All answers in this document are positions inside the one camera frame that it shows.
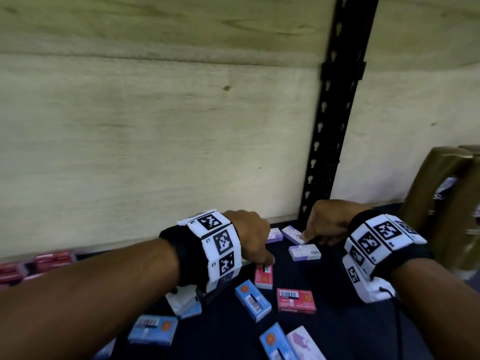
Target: black wrist strap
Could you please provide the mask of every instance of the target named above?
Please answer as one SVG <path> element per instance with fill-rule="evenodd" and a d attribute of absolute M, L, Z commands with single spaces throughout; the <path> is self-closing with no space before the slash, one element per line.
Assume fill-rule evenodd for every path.
<path fill-rule="evenodd" d="M 172 226 L 159 235 L 168 241 L 177 253 L 180 265 L 178 286 L 196 284 L 205 291 L 208 282 L 208 260 L 202 247 L 202 241 L 187 226 Z"/>
<path fill-rule="evenodd" d="M 384 212 L 375 209 L 370 209 L 358 213 L 348 225 L 348 232 L 351 235 L 351 233 L 354 232 L 361 224 L 365 223 L 365 221 L 382 215 L 383 213 Z M 405 246 L 404 248 L 393 251 L 385 259 L 379 262 L 375 266 L 375 269 L 371 276 L 389 281 L 390 275 L 399 266 L 403 265 L 409 260 L 420 258 L 434 259 L 434 255 L 428 249 L 428 246 L 426 244 L 418 245 L 412 243 L 411 245 Z"/>

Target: barcode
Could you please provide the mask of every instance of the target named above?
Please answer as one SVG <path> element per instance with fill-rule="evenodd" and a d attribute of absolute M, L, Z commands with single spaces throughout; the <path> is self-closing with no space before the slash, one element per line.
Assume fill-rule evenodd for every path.
<path fill-rule="evenodd" d="M 135 326 L 156 328 L 159 326 L 159 319 L 158 318 L 141 318 L 137 321 Z"/>
<path fill-rule="evenodd" d="M 259 313 L 262 310 L 262 306 L 260 305 L 260 303 L 257 302 L 257 300 L 253 297 L 253 295 L 249 294 L 246 297 L 246 300 L 247 300 L 248 304 L 250 305 L 251 309 L 253 309 L 253 311 L 256 314 Z"/>
<path fill-rule="evenodd" d="M 295 290 L 280 290 L 280 297 L 298 299 L 299 293 Z"/>
<path fill-rule="evenodd" d="M 273 352 L 270 354 L 270 357 L 272 358 L 272 360 L 285 360 L 279 348 L 273 350 Z"/>

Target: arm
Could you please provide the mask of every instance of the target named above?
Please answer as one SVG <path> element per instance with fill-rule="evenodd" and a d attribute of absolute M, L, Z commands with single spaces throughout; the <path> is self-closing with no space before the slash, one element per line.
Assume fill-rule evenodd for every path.
<path fill-rule="evenodd" d="M 480 359 L 480 294 L 430 259 L 407 261 L 390 281 L 436 359 Z"/>
<path fill-rule="evenodd" d="M 273 265 L 270 225 L 255 212 L 227 211 L 242 257 Z M 179 260 L 158 238 L 55 269 L 0 294 L 1 358 L 92 357 L 177 286 Z"/>
<path fill-rule="evenodd" d="M 369 206 L 339 199 L 315 203 L 303 232 L 305 241 L 324 235 L 335 243 L 351 220 Z M 480 294 L 431 259 L 406 261 L 390 282 L 411 311 L 437 359 L 480 359 Z"/>

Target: hand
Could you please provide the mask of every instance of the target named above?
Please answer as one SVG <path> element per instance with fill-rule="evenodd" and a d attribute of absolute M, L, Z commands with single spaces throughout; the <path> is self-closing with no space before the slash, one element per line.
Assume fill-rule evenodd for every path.
<path fill-rule="evenodd" d="M 257 212 L 243 210 L 226 211 L 223 215 L 237 230 L 242 258 L 263 266 L 275 264 L 275 257 L 265 248 L 270 232 L 267 220 L 261 218 Z"/>
<path fill-rule="evenodd" d="M 371 209 L 369 205 L 342 199 L 321 199 L 313 205 L 302 232 L 303 241 L 324 236 L 319 244 L 335 245 L 348 236 L 349 224 L 357 214 Z"/>

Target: forearm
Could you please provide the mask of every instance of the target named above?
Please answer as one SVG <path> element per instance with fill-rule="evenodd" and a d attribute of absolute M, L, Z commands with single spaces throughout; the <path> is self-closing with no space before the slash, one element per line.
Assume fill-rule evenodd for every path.
<path fill-rule="evenodd" d="M 390 279 L 436 359 L 480 359 L 480 294 L 431 259 L 407 261 Z"/>
<path fill-rule="evenodd" d="M 175 250 L 155 239 L 22 283 L 0 295 L 2 357 L 93 356 L 178 280 Z"/>

